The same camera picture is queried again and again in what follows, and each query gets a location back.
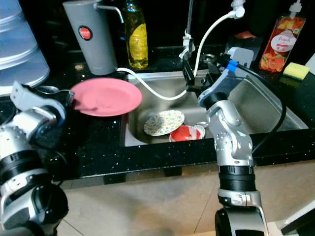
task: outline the dish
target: dish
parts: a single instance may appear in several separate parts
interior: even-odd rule
[[[96,117],[118,116],[131,112],[142,101],[133,84],[113,78],[93,78],[73,86],[74,109]]]
[[[202,134],[198,130],[198,127],[192,127],[189,125],[180,126],[169,135],[170,142],[198,140],[202,138]]]
[[[206,130],[203,126],[201,125],[195,125],[194,126],[195,129],[197,129],[200,132],[201,138],[203,139],[206,135]]]
[[[163,111],[150,117],[144,124],[146,134],[160,136],[176,130],[184,122],[185,116],[181,111]]]

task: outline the white cord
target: white cord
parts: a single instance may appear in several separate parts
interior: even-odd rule
[[[198,66],[199,66],[199,59],[200,59],[200,54],[201,54],[201,49],[202,49],[202,46],[203,44],[205,43],[208,35],[210,34],[210,32],[218,25],[220,24],[222,21],[224,21],[225,19],[227,18],[231,18],[231,17],[234,17],[235,16],[235,11],[230,11],[229,13],[227,13],[226,15],[218,18],[211,26],[210,28],[208,28],[207,32],[205,33],[205,35],[203,36],[201,42],[200,42],[200,45],[199,45],[199,48],[198,48],[198,53],[197,53],[197,59],[196,59],[196,64],[195,64],[195,70],[193,71],[193,75],[194,77],[196,77],[197,75],[197,71],[198,71]]]
[[[133,72],[132,70],[130,69],[127,69],[127,68],[118,68],[117,71],[124,71],[124,72],[128,72],[129,74],[133,75],[140,83],[142,83],[144,85],[144,87],[146,87],[151,93],[153,93],[155,96],[157,96],[158,98],[160,99],[163,99],[163,100],[167,100],[167,101],[172,101],[172,100],[176,100],[176,99],[179,99],[181,98],[182,96],[184,96],[186,94],[186,90],[184,90],[181,94],[175,96],[175,97],[164,97],[160,94],[158,94],[157,92],[155,92],[146,82],[143,81],[143,79],[140,78],[139,75],[137,75],[135,72]]]

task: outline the beige floor tile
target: beige floor tile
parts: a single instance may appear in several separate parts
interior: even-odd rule
[[[258,167],[256,187],[261,193],[267,221],[289,217],[315,198],[315,161]],[[213,231],[214,217],[221,205],[217,188],[202,214],[196,233]]]
[[[216,232],[215,231],[209,231],[209,232],[192,234],[192,235],[187,235],[187,236],[216,236]]]
[[[83,188],[83,187],[92,187],[92,186],[100,186],[104,184],[104,180],[102,176],[90,177],[90,178],[80,178],[75,179],[72,182],[72,188]]]
[[[195,233],[211,232],[215,230],[215,214],[217,210],[222,208],[222,205],[218,201],[218,187],[219,177],[217,174],[218,183],[214,187],[214,190],[209,198],[206,208],[202,213],[198,226]]]
[[[61,188],[63,190],[66,190],[66,189],[71,189],[72,188],[72,185],[73,185],[73,180],[65,180],[62,185],[61,185]]]
[[[58,225],[58,236],[82,236],[83,234],[73,228],[64,220]]]
[[[66,221],[85,236],[181,236],[194,232],[217,174],[67,190]]]

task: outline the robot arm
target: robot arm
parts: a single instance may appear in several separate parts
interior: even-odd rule
[[[231,48],[228,53],[242,65],[249,67],[252,61],[250,50]],[[255,187],[252,140],[234,104],[227,99],[246,75],[238,68],[226,68],[198,98],[207,109],[219,166],[218,198],[223,208],[215,217],[217,236],[269,236],[260,192]]]
[[[2,227],[10,230],[4,235],[55,235],[68,212],[67,198],[52,184],[29,143],[61,125],[65,111],[59,102],[43,99],[17,82],[11,100],[22,112],[0,126],[1,219]]]

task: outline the bottle cap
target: bottle cap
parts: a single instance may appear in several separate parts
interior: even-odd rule
[[[295,12],[298,13],[302,9],[302,4],[300,3],[300,0],[297,0],[294,4],[291,5],[290,7],[290,12]]]

